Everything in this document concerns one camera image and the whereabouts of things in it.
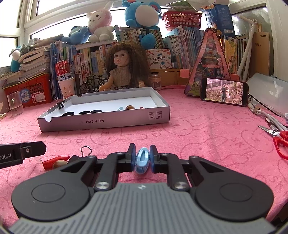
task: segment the doll hair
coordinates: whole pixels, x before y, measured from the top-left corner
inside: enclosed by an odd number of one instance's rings
[[[150,75],[150,67],[147,53],[142,47],[132,45],[128,42],[117,42],[108,51],[105,61],[107,74],[109,74],[114,68],[117,68],[117,65],[114,63],[114,54],[121,50],[126,50],[130,57],[130,62],[128,64],[131,74],[129,88],[137,87],[138,79],[144,81],[145,86],[150,86],[150,82],[148,80],[148,76]]]

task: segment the red plastic basket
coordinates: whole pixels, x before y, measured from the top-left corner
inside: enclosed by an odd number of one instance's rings
[[[201,13],[167,11],[163,14],[162,20],[166,27],[178,27],[180,25],[201,28]]]
[[[4,88],[6,95],[20,91],[23,107],[52,102],[50,74],[44,73],[26,82]]]

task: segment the cat cup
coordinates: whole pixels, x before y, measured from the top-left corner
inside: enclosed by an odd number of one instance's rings
[[[75,95],[74,92],[74,77],[66,80],[58,81],[63,97],[68,98]]]

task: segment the phone screen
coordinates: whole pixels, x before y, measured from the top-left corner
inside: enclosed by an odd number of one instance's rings
[[[245,105],[243,100],[247,98],[247,94],[246,90],[243,91],[243,86],[242,82],[207,78],[205,100]]]

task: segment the wooden drawer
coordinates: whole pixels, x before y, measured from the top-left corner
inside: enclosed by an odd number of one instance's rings
[[[180,77],[180,72],[177,72],[177,84],[187,85],[188,78]]]
[[[158,72],[161,77],[161,86],[169,86],[177,84],[177,72],[176,71],[161,71]]]

